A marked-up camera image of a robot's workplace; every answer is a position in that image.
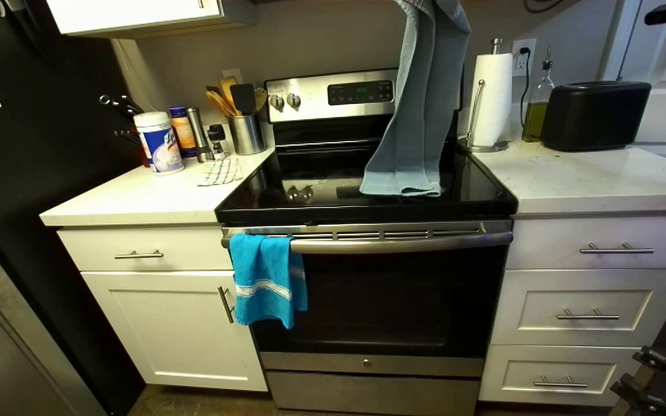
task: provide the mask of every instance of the white cabinet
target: white cabinet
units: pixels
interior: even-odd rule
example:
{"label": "white cabinet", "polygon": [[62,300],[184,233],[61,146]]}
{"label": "white cabinet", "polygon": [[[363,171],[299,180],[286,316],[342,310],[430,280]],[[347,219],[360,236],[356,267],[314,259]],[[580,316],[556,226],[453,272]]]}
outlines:
{"label": "white cabinet", "polygon": [[666,214],[517,219],[482,400],[615,405],[666,320]]}
{"label": "white cabinet", "polygon": [[666,319],[666,271],[506,271],[493,344],[630,346]]}
{"label": "white cabinet", "polygon": [[608,407],[610,383],[634,375],[637,348],[491,346],[482,394],[500,401]]}
{"label": "white cabinet", "polygon": [[266,390],[232,272],[83,274],[147,383]]}
{"label": "white cabinet", "polygon": [[266,390],[218,226],[62,228],[86,285],[147,383]]}
{"label": "white cabinet", "polygon": [[142,36],[254,20],[251,0],[49,0],[62,35]]}

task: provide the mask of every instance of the cabinet handle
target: cabinet handle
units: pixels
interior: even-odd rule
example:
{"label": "cabinet handle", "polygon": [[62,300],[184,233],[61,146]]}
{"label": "cabinet handle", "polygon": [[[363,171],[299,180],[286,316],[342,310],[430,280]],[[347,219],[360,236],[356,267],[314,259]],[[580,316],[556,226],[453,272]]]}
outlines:
{"label": "cabinet handle", "polygon": [[535,385],[539,385],[539,389],[589,389],[589,383],[574,382],[571,376],[566,376],[566,378],[539,376],[539,378],[535,378]]}
{"label": "cabinet handle", "polygon": [[218,287],[218,292],[221,292],[221,300],[223,300],[223,308],[225,308],[226,320],[229,320],[229,324],[237,324],[237,319],[234,319],[234,308],[232,308],[232,302],[225,297],[225,289]]}
{"label": "cabinet handle", "polygon": [[655,249],[648,247],[634,247],[630,243],[622,243],[617,247],[599,247],[595,243],[580,247],[580,255],[655,255]]}
{"label": "cabinet handle", "polygon": [[164,259],[164,251],[163,249],[152,249],[152,251],[132,249],[127,255],[115,255],[115,259]]}
{"label": "cabinet handle", "polygon": [[571,310],[562,310],[556,316],[560,320],[619,320],[619,316],[604,314],[602,310],[593,310],[589,314],[574,314]]}

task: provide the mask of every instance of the upper cabinet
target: upper cabinet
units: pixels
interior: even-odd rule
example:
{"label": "upper cabinet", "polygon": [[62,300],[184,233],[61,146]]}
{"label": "upper cabinet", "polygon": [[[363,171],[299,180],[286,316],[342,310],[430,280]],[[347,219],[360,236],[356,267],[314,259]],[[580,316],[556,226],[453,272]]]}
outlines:
{"label": "upper cabinet", "polygon": [[58,30],[77,36],[151,36],[254,22],[251,0],[49,0]]}

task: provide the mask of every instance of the stainless steel oven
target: stainless steel oven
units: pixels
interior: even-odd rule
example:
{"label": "stainless steel oven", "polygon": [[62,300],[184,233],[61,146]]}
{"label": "stainless steel oven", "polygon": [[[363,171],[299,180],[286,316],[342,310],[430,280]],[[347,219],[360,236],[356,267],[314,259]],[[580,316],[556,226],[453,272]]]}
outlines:
{"label": "stainless steel oven", "polygon": [[[282,409],[473,413],[476,405],[517,199],[455,141],[445,148],[441,197],[359,193],[392,110],[392,77],[271,84],[271,96],[296,94],[296,108],[271,106],[278,153],[218,207],[225,237],[282,233],[303,255],[311,310],[291,331],[252,325]],[[308,118],[306,101],[317,101]],[[322,118],[322,101],[335,115]]]}

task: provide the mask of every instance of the electrical outlet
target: electrical outlet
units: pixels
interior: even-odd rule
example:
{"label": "electrical outlet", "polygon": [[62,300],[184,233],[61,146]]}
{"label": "electrical outlet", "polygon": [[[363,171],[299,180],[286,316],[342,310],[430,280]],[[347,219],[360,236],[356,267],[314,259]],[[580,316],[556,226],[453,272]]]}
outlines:
{"label": "electrical outlet", "polygon": [[513,77],[527,77],[536,58],[536,36],[513,39]]}
{"label": "electrical outlet", "polygon": [[223,69],[223,78],[225,78],[225,77],[234,77],[239,84],[243,84],[243,74],[240,74],[239,66],[226,66],[226,69]]}

